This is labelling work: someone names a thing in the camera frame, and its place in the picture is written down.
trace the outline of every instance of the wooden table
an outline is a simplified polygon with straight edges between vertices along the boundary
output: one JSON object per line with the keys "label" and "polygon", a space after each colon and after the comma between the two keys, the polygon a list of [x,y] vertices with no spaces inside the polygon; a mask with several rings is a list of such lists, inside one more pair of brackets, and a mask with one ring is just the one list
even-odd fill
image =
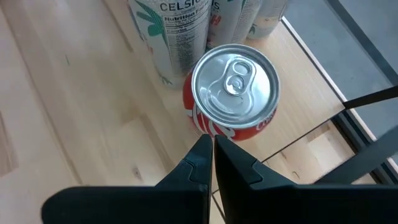
{"label": "wooden table", "polygon": [[[106,2],[1,1],[0,223],[40,223],[43,201],[69,186],[155,185],[198,139],[124,0]],[[246,44],[281,80],[274,120],[239,143],[263,161],[343,105],[283,24]]]}

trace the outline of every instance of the can lid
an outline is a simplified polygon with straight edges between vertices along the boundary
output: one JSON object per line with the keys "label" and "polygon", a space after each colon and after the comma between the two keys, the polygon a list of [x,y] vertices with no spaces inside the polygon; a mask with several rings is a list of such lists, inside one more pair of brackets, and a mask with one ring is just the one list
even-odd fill
{"label": "can lid", "polygon": [[227,44],[199,60],[192,75],[192,93],[201,112],[213,122],[228,128],[249,128],[276,109],[279,78],[261,52]]}

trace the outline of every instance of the can rim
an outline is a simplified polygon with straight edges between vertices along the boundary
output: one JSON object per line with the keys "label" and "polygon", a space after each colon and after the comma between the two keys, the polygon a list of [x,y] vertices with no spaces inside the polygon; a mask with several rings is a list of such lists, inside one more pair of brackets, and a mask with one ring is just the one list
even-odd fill
{"label": "can rim", "polygon": [[[275,88],[275,91],[269,97],[269,101],[270,101],[269,105],[272,105],[272,106],[269,106],[268,108],[266,108],[264,110],[263,113],[266,114],[266,116],[261,116],[262,119],[259,119],[259,118],[253,119],[253,120],[250,120],[250,122],[245,122],[243,124],[225,123],[222,120],[217,119],[214,116],[212,116],[208,112],[208,110],[203,106],[203,103],[202,103],[200,97],[198,96],[197,77],[199,76],[200,69],[202,68],[203,64],[205,62],[207,62],[209,59],[211,59],[214,56],[214,54],[216,54],[220,50],[228,49],[228,48],[242,50],[243,52],[246,52],[248,55],[253,56],[255,59],[257,59],[257,63],[259,65],[261,65],[261,67],[266,71],[266,74],[270,81],[270,85],[273,85],[273,87]],[[271,61],[263,53],[261,53],[257,49],[247,46],[247,45],[243,45],[243,44],[225,44],[225,45],[221,45],[221,46],[218,46],[218,47],[215,47],[215,48],[209,50],[204,56],[202,56],[201,59],[199,59],[198,63],[196,64],[196,66],[192,72],[191,91],[192,91],[193,99],[195,100],[195,103],[199,107],[200,111],[208,119],[212,120],[212,122],[222,125],[227,128],[244,129],[244,128],[255,127],[257,124],[265,121],[270,116],[272,116],[272,113],[277,108],[279,98],[280,98],[280,80],[279,80],[279,76],[276,72],[275,66],[271,63]]]}

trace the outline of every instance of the pull tab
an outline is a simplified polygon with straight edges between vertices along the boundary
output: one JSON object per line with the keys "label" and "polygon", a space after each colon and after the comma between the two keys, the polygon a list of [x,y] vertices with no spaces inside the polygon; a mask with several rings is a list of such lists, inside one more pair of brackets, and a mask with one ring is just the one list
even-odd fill
{"label": "pull tab", "polygon": [[255,75],[256,67],[250,60],[243,57],[232,58],[223,74],[224,89],[232,96],[240,96],[250,86]]}

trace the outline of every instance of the red soda can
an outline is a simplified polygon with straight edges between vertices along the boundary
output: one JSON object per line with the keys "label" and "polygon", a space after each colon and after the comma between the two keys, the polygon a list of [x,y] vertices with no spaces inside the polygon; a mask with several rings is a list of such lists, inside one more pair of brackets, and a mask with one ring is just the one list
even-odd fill
{"label": "red soda can", "polygon": [[274,66],[258,50],[227,44],[208,51],[183,86],[183,103],[202,133],[242,141],[260,133],[280,97]]}

